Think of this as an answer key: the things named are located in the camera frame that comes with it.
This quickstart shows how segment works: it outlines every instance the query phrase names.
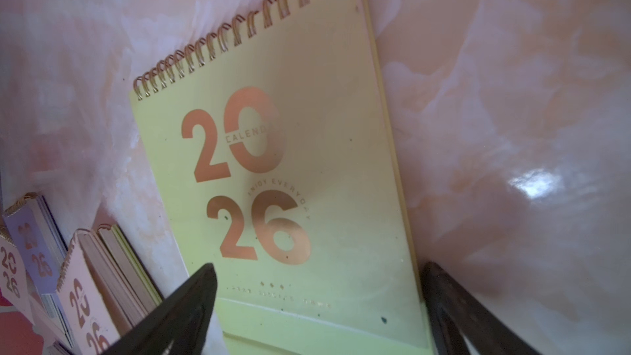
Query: pink marble surface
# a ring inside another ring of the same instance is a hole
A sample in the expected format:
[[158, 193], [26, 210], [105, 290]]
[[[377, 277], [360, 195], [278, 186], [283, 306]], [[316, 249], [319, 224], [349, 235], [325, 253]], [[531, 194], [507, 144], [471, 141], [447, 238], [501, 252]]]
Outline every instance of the pink marble surface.
[[[5, 204], [45, 192], [66, 239], [102, 206], [177, 288], [127, 93], [260, 1], [0, 0]], [[631, 352], [631, 0], [370, 6], [419, 261], [545, 354]]]

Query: yellow calendar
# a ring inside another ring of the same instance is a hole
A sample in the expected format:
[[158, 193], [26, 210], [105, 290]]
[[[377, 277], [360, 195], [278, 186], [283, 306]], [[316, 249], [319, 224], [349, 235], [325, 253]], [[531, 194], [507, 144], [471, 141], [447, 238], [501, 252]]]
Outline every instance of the yellow calendar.
[[131, 107], [234, 354], [431, 354], [365, 0], [264, 0]]

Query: spiral binding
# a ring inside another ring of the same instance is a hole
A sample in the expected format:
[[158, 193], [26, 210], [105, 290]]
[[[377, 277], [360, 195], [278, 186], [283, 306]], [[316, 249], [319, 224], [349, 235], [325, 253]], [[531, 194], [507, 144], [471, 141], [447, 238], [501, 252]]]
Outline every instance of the spiral binding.
[[57, 292], [61, 290], [61, 287], [64, 286], [64, 281], [66, 280], [66, 271], [68, 269], [68, 265], [70, 264], [70, 257], [73, 254], [73, 250], [76, 246], [78, 239], [77, 233], [73, 235], [73, 238], [70, 239], [70, 244], [68, 245], [68, 252], [66, 253], [66, 258], [64, 259], [64, 263], [61, 264], [61, 269], [59, 272], [59, 278], [57, 279]]
[[11, 234], [9, 233], [9, 230], [4, 225], [0, 225], [0, 238], [4, 239], [4, 241], [6, 241], [7, 243], [11, 245], [15, 245], [11, 237]]
[[28, 203], [28, 201], [30, 201], [31, 199], [35, 199], [35, 198], [37, 198], [37, 193], [35, 193], [35, 192], [28, 192], [26, 195], [22, 196], [18, 201], [13, 203], [11, 207], [7, 208], [4, 211], [4, 215], [7, 216], [7, 217], [12, 216], [16, 212], [18, 212], [18, 210], [20, 210], [22, 207], [24, 207]]
[[[287, 0], [263, 0], [262, 11], [264, 28], [269, 28], [270, 26], [272, 26], [270, 6], [275, 2], [278, 5], [280, 19], [284, 19], [291, 15]], [[311, 3], [311, 0], [298, 0], [299, 7], [304, 7], [309, 3]], [[234, 37], [233, 45], [240, 45], [242, 43], [241, 32], [239, 29], [239, 24], [241, 22], [246, 23], [248, 38], [251, 39], [252, 37], [254, 37], [256, 35], [254, 16], [257, 13], [258, 11], [250, 11], [247, 17], [244, 17], [241, 14], [237, 14], [234, 16], [230, 24], [223, 23], [219, 27], [219, 29], [217, 29], [216, 33], [210, 32], [205, 37], [199, 38], [194, 44], [186, 45], [184, 50], [177, 50], [165, 59], [160, 60], [154, 68], [152, 68], [148, 72], [145, 72], [143, 75], [137, 77], [134, 80], [133, 86], [134, 91], [138, 96], [138, 100], [143, 99], [143, 93], [140, 91], [140, 86], [138, 86], [138, 82], [140, 82], [143, 90], [145, 91], [145, 97], [149, 97], [152, 95], [152, 92], [155, 94], [161, 89], [165, 89], [167, 87], [167, 77], [169, 78], [170, 83], [175, 83], [175, 72], [177, 72], [179, 78], [183, 79], [186, 75], [182, 60], [186, 62], [188, 73], [193, 73], [195, 71], [195, 67], [193, 64], [193, 53], [197, 57], [198, 65], [200, 67], [206, 65], [206, 59], [204, 58], [204, 54], [201, 49], [203, 45], [206, 45], [206, 47], [208, 48], [209, 61], [216, 59], [217, 54], [215, 52], [215, 44], [213, 43], [214, 39], [217, 39], [217, 42], [219, 43], [219, 49], [222, 52], [227, 52], [229, 47], [225, 32], [232, 29]], [[158, 82], [156, 81], [156, 77], [160, 82], [161, 89], [158, 89]]]

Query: printed number 20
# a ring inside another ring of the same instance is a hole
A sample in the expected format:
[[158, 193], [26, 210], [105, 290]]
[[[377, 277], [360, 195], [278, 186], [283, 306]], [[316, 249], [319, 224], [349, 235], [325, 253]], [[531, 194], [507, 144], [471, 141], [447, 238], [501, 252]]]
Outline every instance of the printed number 20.
[[83, 286], [78, 279], [74, 281], [75, 292], [71, 291], [70, 295], [68, 295], [70, 299], [70, 307], [76, 308], [77, 310], [77, 321], [79, 322], [79, 328], [83, 328], [85, 324], [85, 317], [90, 316], [90, 304], [88, 303], [88, 296], [83, 296], [83, 300], [85, 301], [85, 305], [79, 303], [79, 294], [80, 291], [83, 291]]
[[[223, 127], [226, 133], [239, 130], [239, 114], [245, 107], [254, 108], [263, 122], [273, 122], [279, 117], [272, 99], [255, 87], [241, 88], [234, 92], [226, 104], [223, 114]], [[217, 126], [213, 117], [201, 109], [186, 114], [182, 121], [182, 137], [193, 138], [193, 128], [201, 125], [206, 134], [206, 141], [195, 167], [195, 180], [198, 183], [230, 177], [227, 162], [210, 164], [217, 147]], [[263, 155], [255, 156], [248, 152], [243, 142], [230, 145], [234, 158], [246, 170], [253, 173], [266, 173], [278, 166], [285, 152], [285, 134], [276, 127], [270, 127], [267, 133], [268, 145]]]

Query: printed number 26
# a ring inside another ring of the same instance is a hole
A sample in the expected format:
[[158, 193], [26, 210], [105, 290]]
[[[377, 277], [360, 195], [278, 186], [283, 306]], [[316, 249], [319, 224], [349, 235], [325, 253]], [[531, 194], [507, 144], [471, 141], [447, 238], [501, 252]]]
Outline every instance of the printed number 26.
[[110, 346], [110, 343], [107, 342], [107, 339], [103, 335], [99, 335], [99, 329], [101, 327], [98, 323], [92, 323], [92, 333], [86, 333], [85, 339], [88, 342], [88, 347], [93, 347], [96, 355], [99, 355], [101, 352], [107, 350], [107, 347]]
[[[272, 99], [255, 87], [241, 88], [234, 92], [226, 104], [223, 114], [223, 127], [226, 133], [239, 130], [239, 114], [245, 107], [254, 108], [263, 122], [273, 122], [279, 117]], [[195, 180], [198, 183], [230, 177], [227, 162], [210, 164], [217, 147], [217, 126], [213, 117], [201, 109], [186, 114], [182, 121], [182, 137], [193, 138], [193, 128], [201, 125], [206, 141], [195, 167]], [[253, 173], [266, 173], [278, 166], [285, 153], [285, 134], [276, 127], [267, 132], [268, 144], [263, 155], [255, 156], [248, 152], [243, 142], [230, 145], [230, 151], [243, 168]]]
[[[307, 232], [302, 226], [286, 218], [273, 218], [266, 223], [265, 211], [272, 205], [276, 205], [284, 211], [298, 207], [291, 196], [278, 190], [266, 190], [254, 198], [252, 202], [252, 225], [263, 249], [269, 256], [284, 264], [300, 265], [305, 263], [311, 256], [311, 242]], [[237, 245], [245, 227], [241, 208], [229, 197], [213, 197], [206, 208], [208, 217], [218, 219], [220, 210], [227, 210], [232, 216], [230, 229], [228, 229], [228, 233], [219, 247], [222, 256], [224, 258], [257, 260], [254, 247]], [[278, 231], [285, 232], [292, 238], [293, 248], [289, 251], [280, 249], [274, 242], [274, 234]]]

